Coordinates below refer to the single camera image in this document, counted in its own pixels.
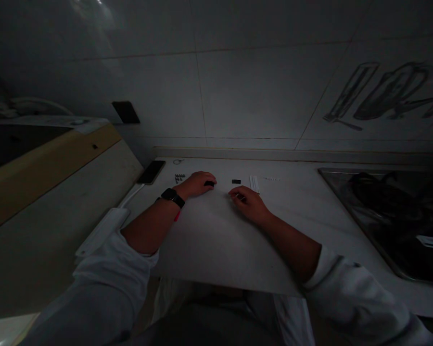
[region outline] black electrical outlet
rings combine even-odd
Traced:
[[[140,124],[130,101],[114,101],[112,105],[124,124]]]

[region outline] hand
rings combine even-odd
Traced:
[[[213,186],[204,186],[206,181],[211,181],[215,184],[217,183],[213,174],[199,171],[191,174],[188,179],[180,185],[175,186],[173,189],[176,190],[183,200],[187,200],[188,197],[198,196],[207,191],[213,190]]]
[[[228,193],[236,207],[253,223],[261,226],[274,217],[263,203],[261,197],[248,187],[238,186]]]

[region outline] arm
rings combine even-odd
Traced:
[[[217,183],[213,174],[196,172],[173,189],[186,201],[191,196],[198,196],[213,190],[212,186],[204,186],[208,180]],[[160,199],[125,227],[122,235],[128,244],[139,253],[153,254],[164,241],[178,212],[179,206],[175,202]]]
[[[174,189],[187,199],[212,190],[207,180],[216,183],[210,173],[197,172]],[[106,345],[128,338],[178,211],[175,202],[159,200],[114,232],[78,265],[75,282],[42,311],[21,345]]]
[[[238,209],[272,239],[318,313],[352,344],[433,345],[433,335],[417,316],[365,268],[274,216],[251,189],[240,186],[229,194]]]

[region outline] black small object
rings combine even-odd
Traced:
[[[184,200],[178,195],[178,193],[171,188],[168,188],[164,191],[163,194],[160,195],[161,198],[174,201],[180,208],[184,206]]]
[[[130,101],[114,101],[112,105],[124,124],[140,124]]]
[[[164,166],[165,161],[152,161],[138,179],[138,184],[151,185]]]

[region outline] watch face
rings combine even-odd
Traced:
[[[162,194],[163,199],[173,199],[177,195],[177,192],[174,189],[168,188]]]

